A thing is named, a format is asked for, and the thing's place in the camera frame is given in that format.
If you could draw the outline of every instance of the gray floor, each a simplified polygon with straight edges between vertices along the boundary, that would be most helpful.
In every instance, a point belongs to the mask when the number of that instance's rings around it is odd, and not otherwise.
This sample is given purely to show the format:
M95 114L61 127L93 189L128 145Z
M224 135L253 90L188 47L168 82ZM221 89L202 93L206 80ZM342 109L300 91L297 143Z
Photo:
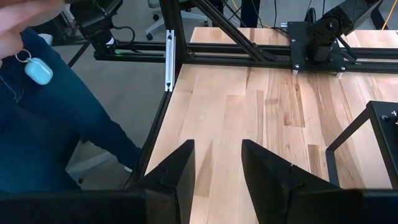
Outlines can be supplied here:
M327 1L326 11L339 4L342 0ZM302 21L307 10L309 0L278 0L277 26L281 22ZM386 18L393 0L385 0L381 12ZM312 7L322 13L322 1L313 0ZM274 22L274 1L262 0L260 8L261 21L269 26ZM398 29L398 10L390 19L390 29ZM124 1L118 15L114 16L117 26L131 26L136 31L136 40L146 40L145 30L154 22L151 9L143 1ZM186 38L189 40L195 26L202 26L203 21L184 20ZM370 20L364 22L360 29L374 29ZM117 39L129 40L128 30L114 32ZM165 39L165 28L161 27L152 33L153 41ZM79 46L57 47L56 50L68 61L78 50ZM99 62L92 57L93 49L89 48L74 66L74 71L87 84L90 90L100 100L110 116L118 122L127 135L138 145L142 146L146 140L153 122L164 89L164 64L135 63L135 62ZM80 145L71 164L103 152L91 143ZM84 189L116 189L127 179L124 171L116 159L93 169L84 176Z

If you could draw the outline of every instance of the person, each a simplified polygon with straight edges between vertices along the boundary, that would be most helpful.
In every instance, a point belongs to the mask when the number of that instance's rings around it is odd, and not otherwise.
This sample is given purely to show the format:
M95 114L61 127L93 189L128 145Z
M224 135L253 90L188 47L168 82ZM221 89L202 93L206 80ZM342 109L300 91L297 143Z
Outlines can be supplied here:
M64 7L63 0L1 0L0 3L0 192L61 192L78 184L34 130L18 116L16 106L61 122L133 169L141 150L111 120L86 85L56 51L28 28L48 21ZM22 49L43 60L53 78L38 85L15 58Z

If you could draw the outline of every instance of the hand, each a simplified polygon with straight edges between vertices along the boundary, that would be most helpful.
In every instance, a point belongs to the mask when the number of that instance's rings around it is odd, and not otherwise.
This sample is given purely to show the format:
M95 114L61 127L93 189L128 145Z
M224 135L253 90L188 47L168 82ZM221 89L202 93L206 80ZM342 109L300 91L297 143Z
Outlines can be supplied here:
M0 0L0 66L23 48L20 32L53 19L63 7L63 0Z

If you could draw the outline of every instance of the wood grain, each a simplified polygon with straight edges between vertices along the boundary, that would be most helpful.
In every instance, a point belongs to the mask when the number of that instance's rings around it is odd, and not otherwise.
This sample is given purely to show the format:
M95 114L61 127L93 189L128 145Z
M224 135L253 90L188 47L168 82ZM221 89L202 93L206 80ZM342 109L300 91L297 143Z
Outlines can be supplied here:
M241 29L257 44L287 45L270 29ZM353 47L398 47L396 32L356 31ZM192 42L233 43L218 28L196 28ZM184 65L147 172L187 139L195 140L191 223L257 223L244 180L241 141L252 139L328 180L325 149L369 100L397 101L398 76L300 73L269 68ZM337 151L344 188L391 188L376 138L364 124Z

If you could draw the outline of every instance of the bolt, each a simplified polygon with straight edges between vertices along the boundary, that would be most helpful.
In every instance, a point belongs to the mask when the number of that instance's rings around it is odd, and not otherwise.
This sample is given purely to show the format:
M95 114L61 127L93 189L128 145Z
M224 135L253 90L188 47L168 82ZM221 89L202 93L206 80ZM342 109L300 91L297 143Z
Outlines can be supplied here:
M386 116L386 115L382 115L382 116L381 116L381 119L382 119L383 121L389 121L389 120L390 120L390 118L389 118L388 116Z

